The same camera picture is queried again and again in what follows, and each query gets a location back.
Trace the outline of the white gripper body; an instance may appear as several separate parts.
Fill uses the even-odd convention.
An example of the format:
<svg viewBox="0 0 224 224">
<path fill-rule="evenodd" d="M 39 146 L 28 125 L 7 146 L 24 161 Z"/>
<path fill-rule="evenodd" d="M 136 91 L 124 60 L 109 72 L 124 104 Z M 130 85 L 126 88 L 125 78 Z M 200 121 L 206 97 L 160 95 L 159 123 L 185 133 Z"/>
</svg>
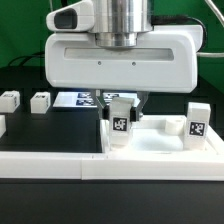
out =
<svg viewBox="0 0 224 224">
<path fill-rule="evenodd" d="M 189 93 L 197 85 L 199 25 L 156 26 L 131 48 L 102 48 L 90 33 L 56 33 L 45 46 L 54 87 Z"/>
</svg>

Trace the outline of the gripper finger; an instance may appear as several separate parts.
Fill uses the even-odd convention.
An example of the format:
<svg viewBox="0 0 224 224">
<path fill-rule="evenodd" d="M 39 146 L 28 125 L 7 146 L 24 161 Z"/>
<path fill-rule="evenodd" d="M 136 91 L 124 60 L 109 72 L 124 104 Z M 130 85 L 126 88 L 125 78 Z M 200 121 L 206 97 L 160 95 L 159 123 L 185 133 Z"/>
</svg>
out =
<svg viewBox="0 0 224 224">
<path fill-rule="evenodd" d="M 138 91 L 137 98 L 139 103 L 136 106 L 133 106 L 130 110 L 130 121 L 137 122 L 142 117 L 142 109 L 148 100 L 149 93 L 145 91 Z"/>
<path fill-rule="evenodd" d="M 96 105 L 99 110 L 99 117 L 104 120 L 109 119 L 109 106 L 106 104 L 104 98 L 103 98 L 103 91 L 97 90 L 95 92 L 95 100 Z"/>
</svg>

